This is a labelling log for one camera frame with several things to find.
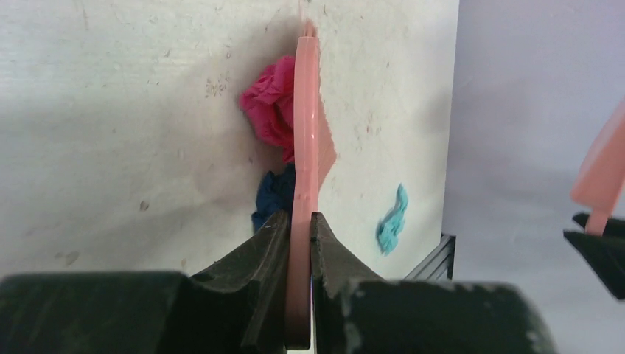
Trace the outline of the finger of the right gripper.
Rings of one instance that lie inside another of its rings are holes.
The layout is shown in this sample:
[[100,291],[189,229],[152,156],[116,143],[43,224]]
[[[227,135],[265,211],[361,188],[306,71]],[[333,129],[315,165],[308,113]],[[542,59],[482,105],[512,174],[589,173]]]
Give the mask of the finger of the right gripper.
[[612,296],[624,300],[624,219],[610,218],[602,236],[585,230],[564,230],[563,236]]

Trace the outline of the magenta paper scrap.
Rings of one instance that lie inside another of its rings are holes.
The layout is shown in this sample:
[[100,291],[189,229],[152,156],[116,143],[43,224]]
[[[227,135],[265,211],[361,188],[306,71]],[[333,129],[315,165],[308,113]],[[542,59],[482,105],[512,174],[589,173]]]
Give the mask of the magenta paper scrap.
[[280,57],[267,66],[243,93],[238,105],[245,113],[256,137],[282,149],[282,161],[294,161],[294,75],[296,59]]

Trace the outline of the cyan paper scrap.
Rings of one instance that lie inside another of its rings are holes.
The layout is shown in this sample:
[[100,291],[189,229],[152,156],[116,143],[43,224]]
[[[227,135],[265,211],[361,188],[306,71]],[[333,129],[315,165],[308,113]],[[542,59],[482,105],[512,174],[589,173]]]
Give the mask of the cyan paper scrap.
[[378,223],[376,241],[380,252],[388,256],[399,242],[399,234],[405,226],[405,213],[409,204],[408,193],[402,184],[399,184],[396,192],[394,206],[387,215]]

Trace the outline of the dark blue paper scrap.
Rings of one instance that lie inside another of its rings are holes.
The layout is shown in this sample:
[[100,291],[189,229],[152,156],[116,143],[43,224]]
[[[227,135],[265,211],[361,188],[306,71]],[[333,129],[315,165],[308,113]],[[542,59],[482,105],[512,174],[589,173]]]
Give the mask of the dark blue paper scrap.
[[285,211],[292,215],[295,184],[293,163],[287,164],[280,174],[272,171],[265,174],[256,194],[256,211],[251,215],[254,232],[258,232],[275,212]]

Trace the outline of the pink plastic hand brush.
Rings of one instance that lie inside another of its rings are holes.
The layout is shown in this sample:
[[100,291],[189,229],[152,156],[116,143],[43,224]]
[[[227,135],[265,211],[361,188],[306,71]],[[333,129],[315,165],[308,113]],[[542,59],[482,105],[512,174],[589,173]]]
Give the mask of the pink plastic hand brush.
[[310,223],[318,210],[320,44],[316,25],[307,19],[298,38],[293,91],[293,140],[296,182],[290,227],[285,296],[284,345],[308,350],[311,341]]

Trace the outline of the pink plastic dustpan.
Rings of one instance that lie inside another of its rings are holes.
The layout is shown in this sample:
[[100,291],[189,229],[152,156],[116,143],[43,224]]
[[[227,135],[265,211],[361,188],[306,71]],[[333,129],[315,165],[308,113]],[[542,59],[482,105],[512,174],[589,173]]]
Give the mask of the pink plastic dustpan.
[[572,201],[590,209],[585,231],[602,235],[624,185],[624,102],[593,141],[570,192]]

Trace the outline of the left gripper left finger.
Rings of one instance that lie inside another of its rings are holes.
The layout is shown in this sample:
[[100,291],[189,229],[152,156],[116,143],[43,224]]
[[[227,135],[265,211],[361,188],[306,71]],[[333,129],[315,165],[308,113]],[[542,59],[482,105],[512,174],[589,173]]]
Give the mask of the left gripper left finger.
[[288,215],[198,273],[46,272],[1,281],[3,353],[284,353]]

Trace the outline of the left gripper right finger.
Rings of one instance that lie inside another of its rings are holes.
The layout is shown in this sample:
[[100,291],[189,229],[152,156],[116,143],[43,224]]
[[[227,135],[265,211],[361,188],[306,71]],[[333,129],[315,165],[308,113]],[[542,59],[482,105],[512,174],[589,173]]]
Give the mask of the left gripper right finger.
[[555,353],[534,304],[502,282],[384,280],[311,220],[317,353]]

